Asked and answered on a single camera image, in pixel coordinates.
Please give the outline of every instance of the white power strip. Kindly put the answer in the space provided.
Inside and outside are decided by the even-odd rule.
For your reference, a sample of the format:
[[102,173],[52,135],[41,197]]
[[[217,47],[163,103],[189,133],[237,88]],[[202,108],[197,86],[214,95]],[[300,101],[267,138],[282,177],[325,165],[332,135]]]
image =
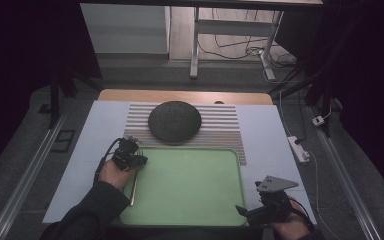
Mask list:
[[301,144],[296,144],[296,137],[288,137],[289,145],[291,145],[292,151],[295,153],[295,156],[298,158],[300,163],[307,163],[310,161],[310,154],[302,148]]

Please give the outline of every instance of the white wall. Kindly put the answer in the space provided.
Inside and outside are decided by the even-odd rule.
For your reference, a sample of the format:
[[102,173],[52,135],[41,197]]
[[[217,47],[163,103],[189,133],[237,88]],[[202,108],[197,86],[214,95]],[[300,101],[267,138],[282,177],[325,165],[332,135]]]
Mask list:
[[81,4],[96,53],[166,54],[169,7]]

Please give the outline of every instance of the dark background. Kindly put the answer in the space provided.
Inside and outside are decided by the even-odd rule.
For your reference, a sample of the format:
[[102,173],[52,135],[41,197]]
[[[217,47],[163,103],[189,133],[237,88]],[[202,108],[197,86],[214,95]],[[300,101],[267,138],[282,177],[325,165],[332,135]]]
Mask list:
[[331,76],[341,122],[384,178],[384,1],[372,2],[339,59]]
[[49,85],[53,74],[69,77],[72,70],[100,77],[78,3],[0,1],[0,153],[31,93]]

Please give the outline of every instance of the ribbed gray panel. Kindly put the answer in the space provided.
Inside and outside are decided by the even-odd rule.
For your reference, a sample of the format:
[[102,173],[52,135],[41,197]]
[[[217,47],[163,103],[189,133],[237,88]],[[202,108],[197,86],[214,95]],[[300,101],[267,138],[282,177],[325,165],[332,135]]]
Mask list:
[[154,137],[148,127],[148,117],[158,103],[132,103],[127,116],[124,136],[134,136],[141,146],[187,146],[199,148],[230,148],[237,152],[239,162],[246,164],[236,108],[233,105],[194,105],[201,114],[199,132],[182,143],[167,143]]

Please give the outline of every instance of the person's arm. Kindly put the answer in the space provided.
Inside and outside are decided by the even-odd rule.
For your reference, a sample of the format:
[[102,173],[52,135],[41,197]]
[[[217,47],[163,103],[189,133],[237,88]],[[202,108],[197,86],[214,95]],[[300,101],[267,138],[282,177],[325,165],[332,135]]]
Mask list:
[[51,225],[41,239],[97,239],[106,226],[129,205],[120,190],[135,170],[120,171],[112,160],[105,162],[99,181],[61,222]]
[[[301,207],[295,202],[290,201],[292,207],[301,211]],[[282,240],[324,240],[322,232],[318,229],[309,231],[304,219],[295,213],[291,213],[284,222],[270,223]]]

